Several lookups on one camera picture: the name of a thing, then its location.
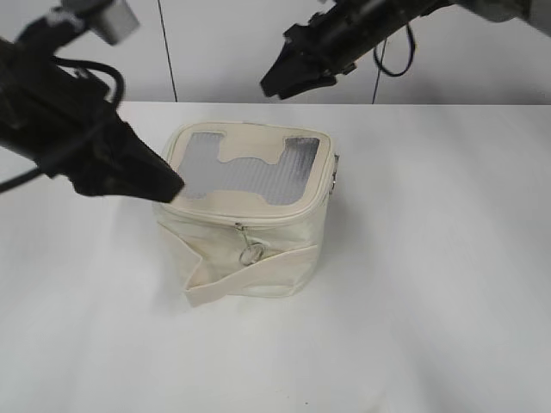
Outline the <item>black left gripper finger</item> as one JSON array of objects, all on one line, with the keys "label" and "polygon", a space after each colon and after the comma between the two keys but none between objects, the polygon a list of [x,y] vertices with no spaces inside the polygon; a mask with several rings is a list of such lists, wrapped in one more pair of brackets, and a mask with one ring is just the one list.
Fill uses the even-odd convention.
[{"label": "black left gripper finger", "polygon": [[108,123],[89,148],[89,157],[72,174],[81,195],[170,203],[184,188],[183,179],[125,121]]}]

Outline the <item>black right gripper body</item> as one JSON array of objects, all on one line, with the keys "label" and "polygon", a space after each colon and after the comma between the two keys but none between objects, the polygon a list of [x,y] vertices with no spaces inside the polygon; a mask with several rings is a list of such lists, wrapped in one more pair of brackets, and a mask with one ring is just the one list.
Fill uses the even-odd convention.
[{"label": "black right gripper body", "polygon": [[308,24],[294,24],[284,33],[282,58],[321,76],[346,74],[412,19],[412,1],[336,1]]}]

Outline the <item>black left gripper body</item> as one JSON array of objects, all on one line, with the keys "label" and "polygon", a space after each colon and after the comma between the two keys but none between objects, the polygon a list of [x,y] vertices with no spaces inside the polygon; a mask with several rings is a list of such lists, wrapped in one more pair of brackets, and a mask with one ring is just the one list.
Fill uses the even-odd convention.
[{"label": "black left gripper body", "polygon": [[89,157],[92,140],[114,120],[125,91],[123,76],[105,64],[18,64],[16,152],[34,168],[22,186],[47,176],[66,177]]}]

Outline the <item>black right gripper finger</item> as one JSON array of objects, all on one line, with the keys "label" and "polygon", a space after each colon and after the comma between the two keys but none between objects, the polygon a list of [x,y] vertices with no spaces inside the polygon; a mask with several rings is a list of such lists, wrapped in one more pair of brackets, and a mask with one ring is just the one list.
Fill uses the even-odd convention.
[{"label": "black right gripper finger", "polygon": [[286,72],[323,72],[323,59],[313,43],[286,41],[275,63],[260,81],[266,97],[279,97]]},{"label": "black right gripper finger", "polygon": [[331,87],[337,79],[331,73],[324,72],[286,72],[283,76],[279,98],[285,100],[301,95],[313,89]]}]

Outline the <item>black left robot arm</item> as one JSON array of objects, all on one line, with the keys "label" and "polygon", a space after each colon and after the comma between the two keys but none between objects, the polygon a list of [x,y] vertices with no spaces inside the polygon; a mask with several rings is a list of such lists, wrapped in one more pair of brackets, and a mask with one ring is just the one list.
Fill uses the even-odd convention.
[{"label": "black left robot arm", "polygon": [[183,179],[121,119],[122,74],[58,56],[88,32],[115,46],[139,21],[125,1],[62,1],[1,41],[1,146],[34,163],[2,192],[40,176],[64,176],[76,193],[172,202]]}]

